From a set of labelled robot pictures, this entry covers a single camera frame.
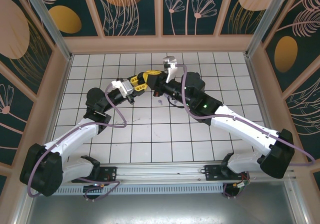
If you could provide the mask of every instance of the white tile floor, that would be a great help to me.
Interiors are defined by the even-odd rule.
[[[163,58],[174,55],[188,71],[198,72],[206,93],[221,100],[240,115],[263,125],[252,82],[242,53],[137,53],[76,55],[52,134],[57,138],[78,123],[86,112],[86,93],[102,90],[118,77],[127,78],[146,70],[163,70]],[[177,81],[183,74],[181,68]],[[150,90],[119,106],[128,121],[124,129],[106,128],[88,140],[70,160],[90,155],[101,163],[149,163],[222,160],[229,152],[252,151],[235,135],[200,124],[183,109],[169,105],[165,97],[155,98]],[[110,110],[114,124],[122,123]]]

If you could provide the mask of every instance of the grid floor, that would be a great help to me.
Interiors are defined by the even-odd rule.
[[[86,112],[86,93],[93,87],[105,90],[118,77],[126,78],[146,70],[163,70],[163,58],[176,57],[188,71],[198,72],[205,92],[221,100],[234,112],[263,125],[262,115],[240,52],[188,52],[75,55],[60,104],[52,138],[78,123]],[[183,69],[179,68],[180,81]],[[190,118],[167,99],[153,97],[150,90],[134,105],[119,106],[128,126],[106,128],[80,146],[68,159],[90,155],[101,163],[192,162],[222,160],[229,152],[252,151],[249,144],[223,130]],[[114,110],[110,123],[122,122]]]

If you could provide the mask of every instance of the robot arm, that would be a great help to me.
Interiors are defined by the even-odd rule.
[[[122,79],[114,81],[112,85],[116,89],[108,93],[108,97],[115,106],[124,101],[134,103],[134,98],[142,95],[150,87],[154,91],[153,95],[155,97],[166,94],[182,102],[182,84],[174,79],[177,72],[176,63],[174,57],[166,57],[164,59],[164,67],[167,73],[151,70],[130,77],[127,81],[123,81]],[[217,116],[214,118],[197,119],[197,121],[233,133],[251,144],[255,149],[255,152],[246,154],[227,154],[221,163],[221,173],[228,178],[228,175],[234,173],[262,170],[272,177],[282,178],[294,154],[294,149],[273,138],[269,138],[268,135],[266,136],[262,132],[257,131],[252,126],[264,129],[273,136],[293,143],[291,133],[287,130],[279,133],[241,117],[220,101],[205,94],[204,86],[205,83],[200,79],[198,73],[188,72],[186,74],[184,98],[189,111],[199,117],[218,114],[230,115],[234,118]],[[30,147],[20,175],[21,182],[28,183],[37,160],[54,145],[56,147],[52,148],[51,152],[37,168],[31,183],[32,188],[45,196],[50,196],[59,188],[61,183],[80,177],[87,177],[91,180],[97,178],[100,171],[100,163],[91,157],[82,156],[81,159],[75,162],[64,164],[68,156],[80,145],[106,128],[93,122],[108,124],[111,119],[111,116],[105,114],[105,112],[111,109],[112,106],[107,101],[102,90],[98,88],[91,89],[87,93],[86,105],[87,112],[84,118],[68,133],[43,146],[34,144]],[[245,120],[251,126],[244,125],[236,117]],[[91,124],[79,128],[79,126],[88,123]],[[57,145],[57,142],[67,134],[68,137]]]

